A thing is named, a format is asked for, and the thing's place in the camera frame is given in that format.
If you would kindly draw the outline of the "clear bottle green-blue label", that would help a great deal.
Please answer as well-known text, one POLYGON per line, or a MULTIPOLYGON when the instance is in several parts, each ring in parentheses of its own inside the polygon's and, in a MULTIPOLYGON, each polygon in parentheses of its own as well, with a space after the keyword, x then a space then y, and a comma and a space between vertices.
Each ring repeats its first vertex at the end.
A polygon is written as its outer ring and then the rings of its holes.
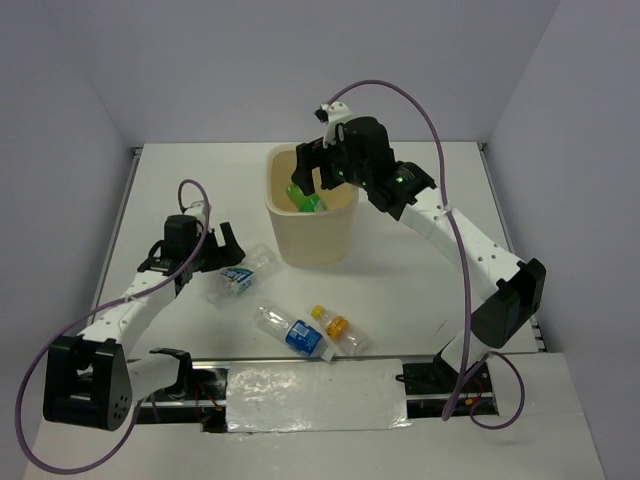
POLYGON ((225 267, 215 273, 207 299, 217 307, 234 302, 263 283, 277 269, 278 260, 275 253, 265 244, 256 245, 239 264, 225 267))

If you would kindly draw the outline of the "green plastic bottle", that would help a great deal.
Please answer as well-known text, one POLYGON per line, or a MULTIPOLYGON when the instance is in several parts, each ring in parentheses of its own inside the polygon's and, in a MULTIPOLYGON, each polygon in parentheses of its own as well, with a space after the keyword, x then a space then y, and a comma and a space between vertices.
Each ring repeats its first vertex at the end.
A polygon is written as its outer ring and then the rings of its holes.
POLYGON ((299 212, 319 213, 328 210, 327 205, 317 193, 305 195, 302 189, 296 184, 287 186, 286 194, 299 212))

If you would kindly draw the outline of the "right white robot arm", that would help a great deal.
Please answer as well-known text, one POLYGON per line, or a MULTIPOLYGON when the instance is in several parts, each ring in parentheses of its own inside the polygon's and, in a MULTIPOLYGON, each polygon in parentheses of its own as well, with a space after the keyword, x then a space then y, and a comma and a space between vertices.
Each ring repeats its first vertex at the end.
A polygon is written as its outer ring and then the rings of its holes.
POLYGON ((373 117, 339 122, 334 139, 295 148, 291 179, 304 194, 343 184, 363 189, 379 211, 419 233, 463 273, 468 294, 481 303, 464 330, 438 352, 431 382, 457 391, 469 368, 499 350, 537 312, 546 269, 524 261, 485 235, 460 211, 444 204, 442 189, 421 167, 396 159, 386 128, 373 117))

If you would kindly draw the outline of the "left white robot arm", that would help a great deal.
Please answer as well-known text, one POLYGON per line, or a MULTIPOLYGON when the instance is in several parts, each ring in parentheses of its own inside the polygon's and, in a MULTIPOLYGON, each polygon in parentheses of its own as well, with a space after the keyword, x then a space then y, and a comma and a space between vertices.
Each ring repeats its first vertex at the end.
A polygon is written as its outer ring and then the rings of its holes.
POLYGON ((239 264, 245 252, 232 226, 220 226, 224 241, 204 226, 204 216, 169 216, 164 237, 119 298, 75 336, 57 337, 47 352, 43 416, 49 422, 115 431, 132 407, 164 390, 175 399, 196 385, 188 352, 157 347, 134 362, 128 357, 151 322, 196 273, 239 264))

